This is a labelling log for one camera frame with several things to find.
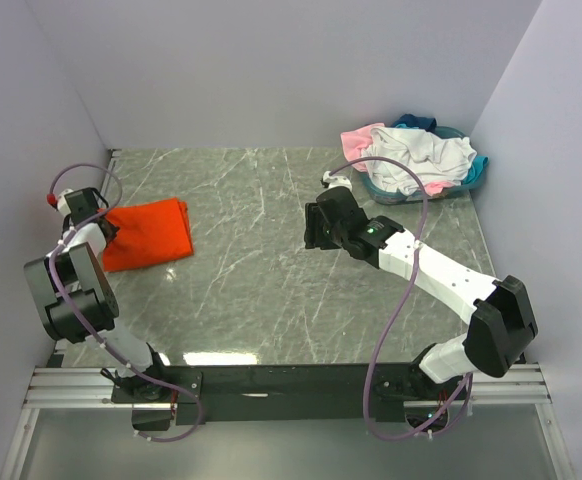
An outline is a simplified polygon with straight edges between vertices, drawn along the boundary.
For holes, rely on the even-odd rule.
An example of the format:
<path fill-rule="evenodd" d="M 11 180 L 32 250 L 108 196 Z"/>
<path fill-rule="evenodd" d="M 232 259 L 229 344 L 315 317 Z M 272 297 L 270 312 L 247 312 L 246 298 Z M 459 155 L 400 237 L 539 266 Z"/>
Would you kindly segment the orange t shirt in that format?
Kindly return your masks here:
<path fill-rule="evenodd" d="M 188 206 L 178 198 L 116 207 L 105 218 L 117 228 L 102 255 L 106 272 L 147 268 L 194 254 Z"/>

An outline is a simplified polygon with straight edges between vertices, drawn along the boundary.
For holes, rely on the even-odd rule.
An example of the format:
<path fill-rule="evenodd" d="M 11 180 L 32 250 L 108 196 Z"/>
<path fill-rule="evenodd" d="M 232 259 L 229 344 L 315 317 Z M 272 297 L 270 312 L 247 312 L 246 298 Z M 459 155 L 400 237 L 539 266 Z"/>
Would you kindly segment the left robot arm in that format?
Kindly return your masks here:
<path fill-rule="evenodd" d="M 96 217 L 108 202 L 93 188 L 66 189 L 50 202 L 63 217 L 59 251 L 27 262 L 24 276 L 46 333 L 54 340 L 114 350 L 114 371 L 101 374 L 124 393 L 150 402 L 164 399 L 171 378 L 155 350 L 117 319 L 119 307 L 100 256 L 119 227 Z"/>

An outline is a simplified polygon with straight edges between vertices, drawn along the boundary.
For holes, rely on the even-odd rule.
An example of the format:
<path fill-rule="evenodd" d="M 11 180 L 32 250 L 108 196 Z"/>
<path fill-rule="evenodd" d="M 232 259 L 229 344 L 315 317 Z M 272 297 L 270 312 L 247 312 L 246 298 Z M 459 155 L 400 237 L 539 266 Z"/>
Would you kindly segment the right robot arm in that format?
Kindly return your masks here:
<path fill-rule="evenodd" d="M 305 206 L 305 246 L 343 249 L 352 258 L 410 280 L 451 309 L 466 333 L 425 349 L 415 360 L 410 387 L 431 399 L 445 382 L 481 372 L 502 378 L 537 336 L 524 283 L 479 273 L 418 240 L 385 217 L 370 218 L 344 186 L 329 188 Z"/>

